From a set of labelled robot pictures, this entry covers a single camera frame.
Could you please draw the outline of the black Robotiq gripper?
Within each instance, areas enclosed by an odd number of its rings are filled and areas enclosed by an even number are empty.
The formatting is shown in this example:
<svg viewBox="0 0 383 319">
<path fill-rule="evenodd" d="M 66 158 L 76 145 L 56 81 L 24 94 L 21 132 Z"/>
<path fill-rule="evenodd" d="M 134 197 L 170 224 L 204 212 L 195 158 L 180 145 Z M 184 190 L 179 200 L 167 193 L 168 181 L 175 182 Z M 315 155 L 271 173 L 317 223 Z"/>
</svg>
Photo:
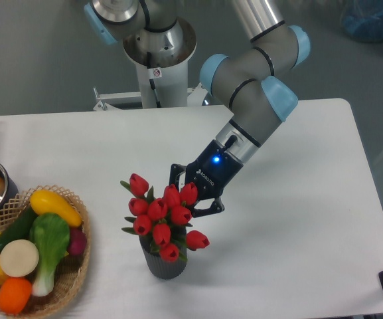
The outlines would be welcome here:
<svg viewBox="0 0 383 319">
<path fill-rule="evenodd" d="M 243 168 L 244 164 L 234 158 L 228 150 L 237 142 L 228 139 L 224 146 L 212 140 L 197 159 L 188 166 L 173 163 L 170 168 L 168 185 L 174 185 L 180 191 L 186 184 L 194 183 L 197 188 L 197 199 L 213 199 L 207 208 L 191 206 L 194 218 L 221 213 L 225 210 L 220 198 L 226 185 Z"/>
</svg>

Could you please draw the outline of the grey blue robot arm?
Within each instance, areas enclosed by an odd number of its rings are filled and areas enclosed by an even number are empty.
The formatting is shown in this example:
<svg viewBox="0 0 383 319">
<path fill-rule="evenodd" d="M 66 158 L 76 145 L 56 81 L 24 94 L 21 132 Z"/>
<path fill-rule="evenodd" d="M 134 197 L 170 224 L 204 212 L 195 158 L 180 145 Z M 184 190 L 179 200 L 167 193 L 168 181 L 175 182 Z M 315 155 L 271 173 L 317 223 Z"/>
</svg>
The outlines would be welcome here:
<svg viewBox="0 0 383 319">
<path fill-rule="evenodd" d="M 219 213 L 225 186 L 297 106 L 296 95 L 279 80 L 309 55 L 307 33 L 285 24 L 273 1 L 233 1 L 251 49 L 238 58 L 215 54 L 200 70 L 200 84 L 233 113 L 197 159 L 174 164 L 169 181 L 194 183 L 206 209 L 193 217 Z M 89 1 L 84 13 L 106 44 L 121 43 L 135 64 L 144 108 L 186 106 L 188 61 L 196 48 L 191 25 L 174 1 Z"/>
</svg>

